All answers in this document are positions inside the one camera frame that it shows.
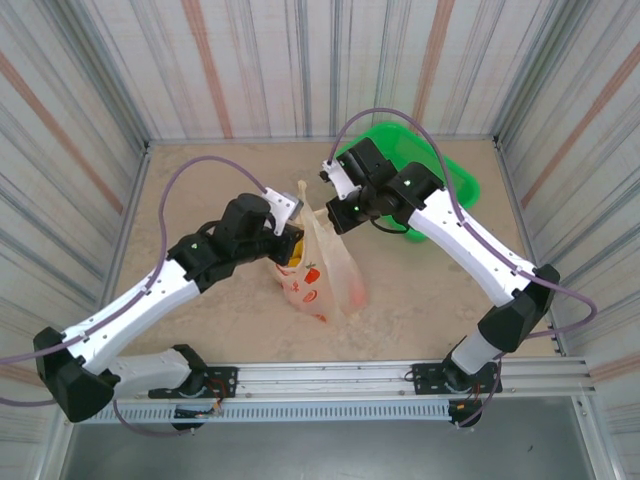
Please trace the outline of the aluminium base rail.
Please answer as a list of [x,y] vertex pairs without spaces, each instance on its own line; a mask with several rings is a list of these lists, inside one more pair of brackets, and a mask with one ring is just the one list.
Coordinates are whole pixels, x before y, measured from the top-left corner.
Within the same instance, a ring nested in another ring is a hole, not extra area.
[[[246,363],[207,365],[238,369],[235,396],[255,399],[365,398],[422,395],[483,397],[491,392],[519,396],[592,395],[595,384],[582,359],[506,358],[486,365],[475,389],[441,392],[414,385],[412,369],[438,362]],[[146,398],[156,389],[179,387],[191,373],[174,350],[158,355],[120,357],[107,370],[119,398]]]

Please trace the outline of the fruit-print plastic bag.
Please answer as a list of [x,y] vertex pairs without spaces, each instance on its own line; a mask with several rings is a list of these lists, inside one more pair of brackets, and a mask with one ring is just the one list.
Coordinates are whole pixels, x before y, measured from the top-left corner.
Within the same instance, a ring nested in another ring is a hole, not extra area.
[[304,253],[298,266],[269,268],[287,302],[323,323],[359,314],[368,302],[365,282],[354,258],[334,231],[323,208],[304,204],[293,224],[303,230]]

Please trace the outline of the green plastic basket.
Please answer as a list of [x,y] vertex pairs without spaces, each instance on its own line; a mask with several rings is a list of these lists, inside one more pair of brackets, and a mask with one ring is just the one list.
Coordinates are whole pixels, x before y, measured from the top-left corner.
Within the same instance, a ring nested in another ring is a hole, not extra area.
[[[346,145],[333,159],[365,138],[371,139],[398,170],[410,162],[416,162],[426,166],[443,181],[444,188],[432,193],[426,199],[426,207],[431,200],[447,201],[450,193],[456,195],[456,201],[462,208],[471,207],[478,200],[480,187],[470,173],[449,158],[439,155],[427,140],[398,123],[384,122],[368,129]],[[395,230],[397,233],[407,234],[414,241],[421,241],[429,236],[422,227],[410,225],[404,227],[396,223],[391,216],[380,218],[387,219],[397,227]]]

